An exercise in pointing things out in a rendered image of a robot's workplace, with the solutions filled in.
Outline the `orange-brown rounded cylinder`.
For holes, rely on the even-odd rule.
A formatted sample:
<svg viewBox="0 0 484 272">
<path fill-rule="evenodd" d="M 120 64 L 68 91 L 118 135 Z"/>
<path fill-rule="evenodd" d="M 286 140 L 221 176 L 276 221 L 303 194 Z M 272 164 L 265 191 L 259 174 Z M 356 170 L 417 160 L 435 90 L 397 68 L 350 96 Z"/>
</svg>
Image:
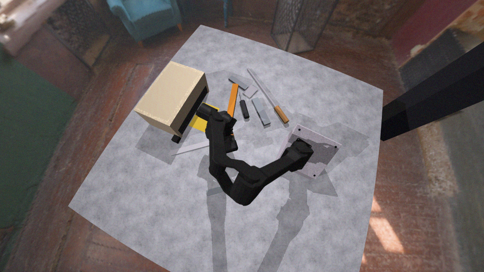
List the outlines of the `orange-brown rounded cylinder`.
<svg viewBox="0 0 484 272">
<path fill-rule="evenodd" d="M 171 150 L 171 156 L 176 155 L 176 154 L 180 154 L 180 153 L 185 153 L 189 150 L 196 150 L 196 149 L 199 149 L 199 148 L 202 148 L 202 147 L 207 147 L 207 146 L 209 146 L 209 141 L 201 142 L 201 143 L 194 144 L 194 145 L 191 145 L 191 146 L 181 147 L 181 148 L 178 148 L 178 149 Z"/>
</svg>

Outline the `tan rectangular box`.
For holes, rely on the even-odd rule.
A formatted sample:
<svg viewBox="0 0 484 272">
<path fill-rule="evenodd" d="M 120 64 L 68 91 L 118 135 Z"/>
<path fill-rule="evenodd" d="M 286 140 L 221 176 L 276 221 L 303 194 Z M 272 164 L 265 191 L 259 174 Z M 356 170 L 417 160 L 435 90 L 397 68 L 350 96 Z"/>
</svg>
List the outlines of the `tan rectangular box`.
<svg viewBox="0 0 484 272">
<path fill-rule="evenodd" d="M 178 144 L 208 92 L 205 72 L 171 61 L 134 111 Z M 205 132 L 207 121 L 195 115 L 189 126 Z"/>
</svg>

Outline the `orange rectangular bar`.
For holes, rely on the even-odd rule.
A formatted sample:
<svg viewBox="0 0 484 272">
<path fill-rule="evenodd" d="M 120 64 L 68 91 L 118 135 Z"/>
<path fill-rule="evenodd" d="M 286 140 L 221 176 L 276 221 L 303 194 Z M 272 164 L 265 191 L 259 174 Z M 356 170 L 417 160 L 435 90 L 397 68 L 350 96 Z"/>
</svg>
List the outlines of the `orange rectangular bar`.
<svg viewBox="0 0 484 272">
<path fill-rule="evenodd" d="M 235 108 L 236 98 L 237 98 L 237 90 L 238 90 L 238 84 L 232 84 L 231 95 L 230 95 L 230 100 L 228 104 L 228 114 L 230 114 L 232 117 L 234 115 L 234 108 Z"/>
</svg>

